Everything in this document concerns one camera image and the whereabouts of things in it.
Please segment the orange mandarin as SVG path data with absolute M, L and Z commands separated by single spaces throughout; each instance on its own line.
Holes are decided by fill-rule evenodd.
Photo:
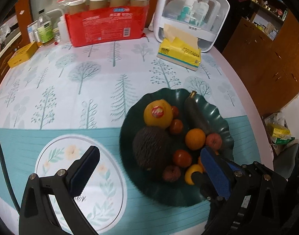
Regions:
M 204 165 L 201 162 L 201 157 L 198 158 L 198 165 L 201 167 L 202 172 L 206 172 L 206 169 L 205 169 Z
M 190 150 L 198 150 L 202 148 L 206 141 L 206 134 L 200 128 L 194 128 L 187 132 L 185 136 L 185 144 Z

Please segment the red cherry tomato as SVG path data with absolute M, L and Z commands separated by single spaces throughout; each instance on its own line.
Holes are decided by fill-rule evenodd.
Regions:
M 172 120 L 169 130 L 171 134 L 180 134 L 183 131 L 183 122 L 180 119 Z
M 177 119 L 179 117 L 179 109 L 176 106 L 172 106 L 173 119 Z
M 181 168 L 187 168 L 191 166 L 192 157 L 187 151 L 179 149 L 173 154 L 173 162 Z

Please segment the reddish brown lychee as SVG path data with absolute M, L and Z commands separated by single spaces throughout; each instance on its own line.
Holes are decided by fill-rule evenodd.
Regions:
M 217 133 L 211 133 L 207 135 L 205 144 L 209 147 L 211 147 L 214 151 L 217 151 L 222 146 L 222 138 Z

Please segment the dark avocado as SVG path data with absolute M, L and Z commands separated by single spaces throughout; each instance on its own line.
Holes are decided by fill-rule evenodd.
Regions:
M 171 138 L 157 126 L 140 129 L 132 142 L 132 149 L 139 167 L 157 169 L 161 167 L 170 149 Z

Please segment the overripe dark banana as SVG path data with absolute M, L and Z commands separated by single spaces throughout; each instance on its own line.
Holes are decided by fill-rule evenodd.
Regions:
M 199 110 L 199 107 L 194 99 L 196 94 L 196 91 L 192 91 L 189 94 L 188 98 L 186 98 L 184 102 L 184 109 L 186 114 L 190 117 L 193 124 L 195 125 L 195 128 L 199 128 L 203 130 L 206 135 L 209 135 L 211 133 L 214 133 L 215 131 L 211 128 L 208 120 Z

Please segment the large orange with sticker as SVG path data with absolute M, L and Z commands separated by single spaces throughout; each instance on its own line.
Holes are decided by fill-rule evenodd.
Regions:
M 166 129 L 173 120 L 171 105 L 164 99 L 155 100 L 144 110 L 144 122 L 147 126 L 158 126 Z

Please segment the dark red wrinkled fruit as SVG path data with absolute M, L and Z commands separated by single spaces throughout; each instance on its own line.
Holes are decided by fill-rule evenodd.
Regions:
M 181 177 L 181 170 L 178 166 L 170 165 L 163 171 L 163 179 L 167 182 L 175 182 Z

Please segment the dark green leaf plate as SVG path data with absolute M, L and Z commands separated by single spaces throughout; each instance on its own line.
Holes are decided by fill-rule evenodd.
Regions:
M 184 142 L 186 133 L 194 127 L 184 109 L 184 102 L 189 94 L 190 92 L 185 89 L 171 90 L 167 88 L 145 94 L 129 109 L 120 132 L 121 160 L 130 180 L 145 196 L 167 206 L 189 207 L 205 200 L 198 187 L 188 185 L 184 181 L 184 175 L 172 183 L 163 179 L 163 170 L 173 164 L 172 156 L 176 150 L 187 151 L 192 156 L 194 164 L 197 163 L 197 158 L 200 155 L 199 150 L 189 150 Z M 170 105 L 179 109 L 179 118 L 183 122 L 184 128 L 180 134 L 174 135 L 168 128 L 164 129 L 171 138 L 171 145 L 163 165 L 157 169 L 142 169 L 136 162 L 132 142 L 137 132 L 146 126 L 144 122 L 145 108 L 151 102 L 160 99 L 166 100 Z

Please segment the wooden cabinet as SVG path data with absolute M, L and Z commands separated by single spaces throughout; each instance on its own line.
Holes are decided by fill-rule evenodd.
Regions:
M 223 56 L 261 116 L 299 94 L 299 22 L 282 0 L 228 0 L 229 37 Z

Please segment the yellow tissue pack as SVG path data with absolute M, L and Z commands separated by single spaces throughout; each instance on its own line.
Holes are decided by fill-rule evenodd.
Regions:
M 157 57 L 196 71 L 201 64 L 198 38 L 170 24 L 164 25 L 163 33 Z

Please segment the white storage box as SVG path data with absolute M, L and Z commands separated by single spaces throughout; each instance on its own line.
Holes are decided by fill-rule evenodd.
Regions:
M 226 20 L 227 0 L 158 0 L 153 17 L 157 41 L 165 38 L 163 28 L 171 25 L 198 38 L 198 47 L 208 52 Z

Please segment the yellow cardboard box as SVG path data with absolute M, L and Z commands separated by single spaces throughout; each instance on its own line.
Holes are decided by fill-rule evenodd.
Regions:
M 8 60 L 9 67 L 14 68 L 30 60 L 37 50 L 38 45 L 35 41 L 20 48 L 11 56 L 10 60 Z

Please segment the white plastic bottle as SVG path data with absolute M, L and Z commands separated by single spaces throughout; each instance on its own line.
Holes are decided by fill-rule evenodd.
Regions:
M 60 21 L 58 22 L 58 29 L 59 29 L 59 32 L 60 32 L 61 40 L 63 42 L 69 42 L 70 37 L 69 37 L 67 23 L 66 23 L 64 15 L 60 16 Z

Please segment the green label clear bottle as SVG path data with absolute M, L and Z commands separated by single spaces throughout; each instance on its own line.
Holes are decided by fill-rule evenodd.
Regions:
M 37 32 L 43 46 L 48 46 L 54 41 L 51 18 L 46 15 L 44 9 L 38 12 Z

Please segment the small white blue box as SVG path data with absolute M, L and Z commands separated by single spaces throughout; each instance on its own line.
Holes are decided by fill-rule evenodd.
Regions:
M 37 21 L 34 21 L 31 24 L 27 25 L 27 32 L 30 42 L 39 42 L 39 37 L 37 34 Z

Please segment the red plastic package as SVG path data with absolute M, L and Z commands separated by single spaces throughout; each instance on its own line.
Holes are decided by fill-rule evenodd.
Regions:
M 143 37 L 150 0 L 58 0 L 74 47 Z

